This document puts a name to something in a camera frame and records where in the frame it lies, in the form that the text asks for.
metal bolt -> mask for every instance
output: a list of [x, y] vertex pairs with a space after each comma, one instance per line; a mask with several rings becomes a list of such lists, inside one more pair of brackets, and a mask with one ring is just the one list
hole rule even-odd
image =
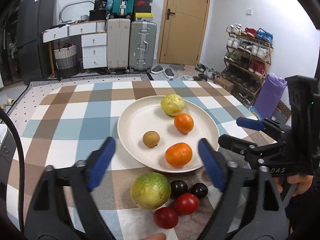
[[52, 165], [46, 166], [45, 171], [53, 171], [53, 166]]
[[76, 162], [76, 167], [83, 167], [85, 166], [85, 161], [77, 161]]
[[267, 166], [260, 166], [259, 170], [262, 171], [262, 172], [268, 172], [269, 171]]
[[228, 165], [230, 168], [236, 168], [236, 167], [238, 167], [238, 163], [233, 162], [233, 161], [228, 161], [228, 162], [227, 162], [227, 165]]

black cable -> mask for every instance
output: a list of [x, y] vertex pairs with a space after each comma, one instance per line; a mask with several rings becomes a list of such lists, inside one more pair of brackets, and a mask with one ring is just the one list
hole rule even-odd
[[19, 219], [19, 225], [20, 225], [20, 232], [23, 234], [24, 232], [23, 201], [24, 201], [24, 175], [25, 175], [23, 149], [22, 149], [20, 136], [16, 127], [14, 126], [9, 116], [7, 116], [7, 114], [2, 109], [0, 109], [0, 119], [2, 119], [4, 124], [8, 127], [17, 146], [18, 157], [19, 157], [18, 219]]

cherry tomato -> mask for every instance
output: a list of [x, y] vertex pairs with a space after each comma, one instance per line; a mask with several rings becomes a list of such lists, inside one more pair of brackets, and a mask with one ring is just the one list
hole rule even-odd
[[188, 191], [188, 185], [182, 180], [174, 180], [171, 185], [171, 197], [177, 198]]
[[198, 207], [199, 199], [191, 193], [182, 194], [174, 203], [174, 209], [180, 215], [190, 215], [194, 213]]
[[208, 193], [208, 188], [203, 183], [196, 183], [190, 189], [190, 193], [196, 195], [198, 199], [204, 198]]
[[153, 220], [158, 227], [171, 229], [178, 225], [179, 216], [172, 208], [163, 207], [153, 213]]

refrigerator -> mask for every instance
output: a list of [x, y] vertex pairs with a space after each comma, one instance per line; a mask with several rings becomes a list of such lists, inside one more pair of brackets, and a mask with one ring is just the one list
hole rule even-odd
[[42, 32], [53, 25], [55, 0], [23, 0], [17, 22], [18, 61], [23, 83], [46, 79], [51, 75], [48, 43]]

plate rim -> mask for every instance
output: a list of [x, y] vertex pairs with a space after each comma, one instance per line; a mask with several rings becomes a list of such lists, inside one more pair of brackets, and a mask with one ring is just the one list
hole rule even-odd
[[[158, 96], [158, 95], [156, 95], [156, 96], [143, 97], [143, 98], [137, 99], [137, 100], [136, 100], [135, 102], [133, 102], [132, 104], [134, 104], [134, 103], [136, 103], [136, 102], [138, 102], [138, 101], [141, 101], [141, 100], [143, 100], [143, 99], [146, 99], [146, 98], [155, 98], [155, 97], [162, 97], [162, 98], [164, 98], [165, 96], [161, 96], [161, 95]], [[192, 104], [192, 105], [200, 108], [203, 112], [205, 112], [205, 114], [207, 114], [207, 115], [212, 119], [212, 117], [211, 117], [204, 109], [202, 109], [201, 107], [197, 106], [196, 104], [194, 104], [194, 103], [192, 103], [192, 102], [190, 102], [190, 101], [188, 101], [188, 100], [185, 100], [185, 99], [184, 99], [184, 101], [187, 101], [188, 103], [190, 103], [190, 104]], [[117, 133], [118, 133], [120, 142], [122, 143], [122, 146], [124, 147], [124, 149], [125, 149], [135, 160], [137, 160], [138, 162], [142, 163], [142, 162], [139, 161], [135, 156], [133, 156], [133, 155], [131, 154], [131, 152], [127, 149], [127, 147], [126, 147], [126, 146], [124, 145], [124, 143], [122, 142], [122, 138], [121, 138], [120, 133], [119, 133], [119, 123], [120, 123], [120, 119], [121, 119], [124, 111], [126, 111], [127, 108], [130, 107], [132, 104], [130, 104], [129, 106], [127, 106], [127, 107], [123, 110], [123, 112], [121, 113], [121, 115], [119, 116], [119, 119], [118, 119], [118, 122], [117, 122]], [[214, 122], [214, 124], [215, 124], [215, 126], [216, 126], [216, 128], [217, 128], [218, 138], [219, 138], [219, 137], [220, 137], [219, 128], [218, 128], [216, 122], [215, 122], [213, 119], [212, 119], [212, 121]], [[195, 170], [197, 170], [197, 169], [200, 169], [200, 168], [202, 168], [204, 165], [200, 166], [199, 168], [192, 168], [192, 169], [185, 170], [185, 171], [168, 171], [168, 170], [162, 170], [162, 169], [152, 168], [152, 167], [150, 167], [150, 166], [148, 166], [148, 165], [145, 165], [145, 166], [148, 167], [148, 168], [151, 168], [151, 169], [153, 169], [153, 170], [155, 170], [155, 171], [160, 171], [160, 172], [166, 172], [166, 173], [186, 173], [186, 172], [195, 171]]]

